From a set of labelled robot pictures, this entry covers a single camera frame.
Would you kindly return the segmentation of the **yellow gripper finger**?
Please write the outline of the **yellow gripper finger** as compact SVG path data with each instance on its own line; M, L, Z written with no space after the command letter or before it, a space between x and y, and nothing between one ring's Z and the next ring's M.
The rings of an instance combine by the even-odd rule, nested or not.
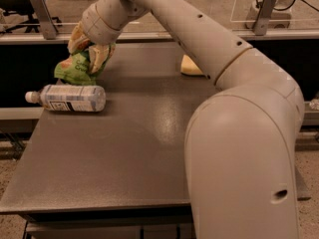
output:
M91 41L86 36L83 30L83 24L79 22L71 33L70 40L68 42L68 51L70 54L76 54L85 50Z
M108 59L113 55L116 44L92 45L89 47L90 66L89 73L96 74L105 67Z

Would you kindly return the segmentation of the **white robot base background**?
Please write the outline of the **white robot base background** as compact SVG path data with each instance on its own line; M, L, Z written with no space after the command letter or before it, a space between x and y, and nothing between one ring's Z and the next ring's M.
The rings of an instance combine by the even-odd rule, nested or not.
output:
M285 29L290 25L292 19L291 7L296 0L277 0L271 14L268 29ZM262 0L255 0L251 3L249 12L245 19L245 27L253 31Z

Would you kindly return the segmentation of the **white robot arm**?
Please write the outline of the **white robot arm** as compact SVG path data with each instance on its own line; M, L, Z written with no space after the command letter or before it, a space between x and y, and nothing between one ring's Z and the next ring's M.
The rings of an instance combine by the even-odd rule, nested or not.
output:
M294 168L304 100L283 69L184 0L98 0L68 44L91 70L123 28L152 13L218 92L193 113L184 162L197 239L299 239Z

